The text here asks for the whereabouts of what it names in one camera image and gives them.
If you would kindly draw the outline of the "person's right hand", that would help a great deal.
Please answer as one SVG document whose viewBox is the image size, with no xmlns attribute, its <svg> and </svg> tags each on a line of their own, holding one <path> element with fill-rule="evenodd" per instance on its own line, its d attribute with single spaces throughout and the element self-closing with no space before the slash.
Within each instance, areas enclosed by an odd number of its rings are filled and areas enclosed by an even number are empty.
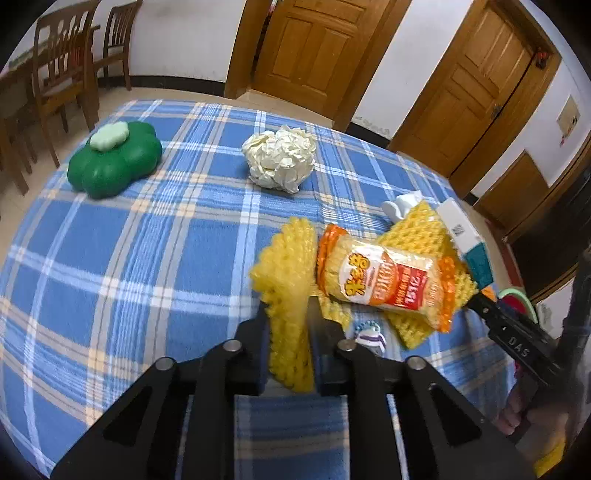
<svg viewBox="0 0 591 480">
<path fill-rule="evenodd" d="M 529 461 L 534 462 L 566 439 L 569 413 L 559 404 L 542 403 L 537 407 L 530 406 L 526 401 L 527 382 L 524 378 L 516 381 L 493 424 L 504 435 L 510 436 L 527 420 L 530 427 L 518 443 L 518 450 Z"/>
</svg>

